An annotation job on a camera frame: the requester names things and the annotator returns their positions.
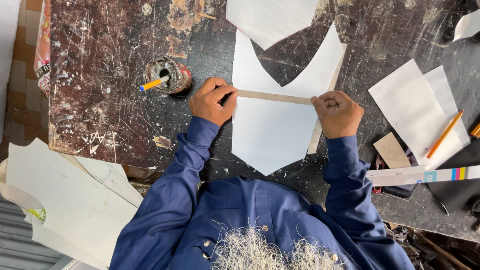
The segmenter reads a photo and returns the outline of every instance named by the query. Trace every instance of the beige ruler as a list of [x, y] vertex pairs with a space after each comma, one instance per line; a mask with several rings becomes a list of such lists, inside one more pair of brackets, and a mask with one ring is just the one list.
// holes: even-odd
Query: beige ruler
[[239, 94], [239, 97], [245, 97], [245, 98], [259, 98], [259, 99], [290, 102], [290, 103], [303, 104], [303, 105], [312, 105], [309, 98], [300, 98], [300, 97], [247, 91], [247, 90], [240, 90], [240, 89], [238, 89], [238, 94]]

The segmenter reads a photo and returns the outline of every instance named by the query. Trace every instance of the tiled floor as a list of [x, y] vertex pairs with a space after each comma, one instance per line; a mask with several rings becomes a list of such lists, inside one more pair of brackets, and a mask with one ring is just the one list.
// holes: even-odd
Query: tiled floor
[[38, 137], [48, 143], [48, 98], [33, 70], [41, 8], [42, 0], [20, 5], [0, 159], [8, 157], [9, 142], [25, 146]]

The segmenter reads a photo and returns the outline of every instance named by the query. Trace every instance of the blue shirt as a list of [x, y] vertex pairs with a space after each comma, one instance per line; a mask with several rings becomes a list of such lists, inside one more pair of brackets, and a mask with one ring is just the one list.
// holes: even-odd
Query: blue shirt
[[359, 160], [356, 136], [327, 140], [324, 180], [331, 187], [325, 212], [301, 193], [260, 179], [237, 176], [204, 183], [197, 192], [199, 171], [218, 130], [192, 117], [188, 133], [178, 135], [174, 161], [117, 239], [111, 270], [207, 270], [221, 227], [248, 225], [263, 226], [267, 242], [285, 253], [292, 251], [294, 240], [306, 237], [337, 254], [347, 269], [414, 269], [400, 245], [385, 236], [370, 200], [372, 183], [365, 178], [369, 164]]

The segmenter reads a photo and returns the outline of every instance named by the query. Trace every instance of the phone screen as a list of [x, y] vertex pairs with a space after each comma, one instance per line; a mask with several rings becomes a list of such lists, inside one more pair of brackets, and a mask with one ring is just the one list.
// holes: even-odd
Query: phone screen
[[408, 199], [417, 184], [393, 185], [384, 187], [383, 193], [402, 199]]

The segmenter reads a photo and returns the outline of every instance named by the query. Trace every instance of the workbench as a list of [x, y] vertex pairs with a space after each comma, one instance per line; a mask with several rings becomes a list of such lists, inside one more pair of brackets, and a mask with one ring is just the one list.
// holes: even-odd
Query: workbench
[[[52, 0], [50, 149], [163, 171], [173, 160], [177, 134], [188, 129], [188, 99], [208, 77], [231, 83], [236, 28], [225, 11], [225, 0]], [[411, 58], [423, 73], [442, 64], [457, 106], [465, 109], [467, 129], [478, 121], [480, 43], [451, 42], [465, 13], [457, 0], [320, 0], [311, 27], [267, 51], [254, 49], [265, 70], [285, 85], [335, 22], [348, 44], [336, 90], [365, 109], [358, 145], [360, 158], [372, 162], [373, 143], [393, 129], [367, 90]], [[165, 96], [138, 90], [145, 64], [163, 54], [190, 68], [189, 91]], [[202, 180], [262, 178], [324, 204], [324, 136], [317, 154], [267, 177], [231, 154], [231, 136], [230, 120], [213, 141]], [[408, 201], [381, 194], [372, 201], [385, 221], [480, 242], [471, 229], [475, 219], [465, 212], [447, 216], [425, 185]]]

